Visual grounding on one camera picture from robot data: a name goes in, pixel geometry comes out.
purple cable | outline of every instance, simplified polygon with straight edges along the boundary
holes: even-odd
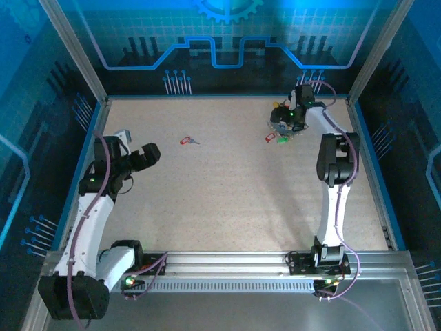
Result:
[[[328,294],[330,296],[333,296],[334,294],[330,291],[326,291],[326,290],[318,290],[319,292]],[[378,325],[377,322],[375,322],[375,319],[373,319],[363,308],[361,308],[357,303],[352,302],[351,300],[349,300],[348,298],[344,298],[344,297],[340,297],[340,299],[342,299],[344,302],[352,305],[353,307],[357,308],[362,314],[364,314],[371,322],[372,324],[375,324],[375,326],[381,330],[381,331],[385,331],[381,326]]]
[[[161,263],[161,265],[159,266],[158,270],[156,271],[156,274],[154,275],[152,281],[150,282],[150,284],[148,285],[148,287],[145,289],[144,292],[142,292],[141,294],[135,295],[133,294],[132,296],[130,295],[125,295],[124,290],[121,292],[121,294],[125,297],[126,300],[137,300],[138,298],[141,298],[142,296],[146,295],[153,287],[154,281],[156,280],[156,278],[159,275],[159,272],[161,272],[161,268],[164,266],[165,264],[165,260],[167,258],[167,254],[165,253],[158,261],[157,263]]]
[[[158,264],[161,263],[162,260],[165,261],[165,258],[167,257],[168,252],[164,253],[163,256],[161,256],[158,261],[156,261],[155,263],[153,263],[152,265],[150,265],[149,267],[145,268],[145,269],[141,269],[138,271],[133,271],[133,272],[127,272],[123,275],[123,277],[127,277],[127,276],[138,276],[139,274],[143,274],[144,272],[150,271],[151,269],[153,269],[154,267],[156,267]]]
[[[83,227],[84,221],[86,218],[89,217],[90,211],[92,210],[92,208],[94,207],[96,202],[99,200],[99,198],[103,194],[104,189],[107,186],[107,183],[109,181],[109,176],[110,176],[109,148],[108,148],[107,143],[105,142],[104,137],[102,136],[101,133],[99,133],[96,130],[94,130],[93,133],[94,133],[94,136],[96,136],[98,139],[101,140],[101,143],[103,144],[103,147],[104,147],[105,161],[106,161],[105,176],[104,176],[103,185],[101,185],[98,193],[96,194],[96,196],[94,197],[94,199],[92,200],[90,205],[86,208],[83,216],[81,217],[81,219],[78,223],[78,226],[76,227],[74,236],[72,237],[72,243],[70,244],[69,261],[68,261],[68,302],[69,302],[69,308],[70,308],[70,312],[72,313],[72,317],[74,318],[74,320],[76,321],[76,324],[78,325],[78,327],[81,330],[85,330],[86,328],[81,324],[81,320],[78,316],[78,312],[76,311],[75,304],[74,304],[74,295],[72,293],[72,273],[73,273],[73,267],[74,267],[73,266],[73,259],[75,257],[75,246],[76,246],[76,241],[78,240],[81,228]]]
[[[323,108],[323,117],[327,120],[327,122],[332,126],[332,128],[334,130],[336,130],[338,133],[340,133],[343,136],[343,138],[345,138],[345,140],[347,141],[347,143],[349,145],[349,149],[351,150],[351,154],[352,154],[352,158],[353,158],[353,171],[352,171],[351,176],[342,185],[340,185],[338,187],[337,206],[336,206],[336,222],[334,224],[334,228],[336,229],[337,237],[340,240],[340,242],[342,243],[342,245],[356,257],[356,260],[357,260],[357,271],[356,271],[356,274],[355,274],[354,278],[352,279],[352,282],[349,284],[349,286],[346,288],[346,290],[344,290],[340,294],[333,295],[331,298],[329,298],[330,300],[333,300],[333,299],[340,298],[342,295],[344,295],[347,291],[349,291],[352,288],[354,283],[357,281],[358,273],[360,272],[360,257],[358,256],[358,254],[356,253],[355,250],[350,248],[345,243],[343,238],[340,236],[340,233],[338,233],[338,211],[340,209],[340,200],[341,200],[341,195],[342,195],[342,189],[343,189],[343,187],[345,187],[348,183],[351,183],[357,177],[357,174],[358,174],[358,158],[357,158],[356,149],[354,148],[351,139],[347,136],[345,131],[340,129],[338,127],[338,125],[336,123],[334,123],[330,117],[328,117],[328,115],[326,113],[327,107],[332,106],[335,102],[337,102],[337,93],[336,93],[336,91],[334,90],[334,88],[331,85],[329,85],[328,83],[325,83],[324,81],[310,81],[308,83],[311,83],[311,82],[312,83],[319,82],[319,83],[324,84],[329,89],[331,89],[332,93],[334,94],[334,100],[329,105],[326,105]]]

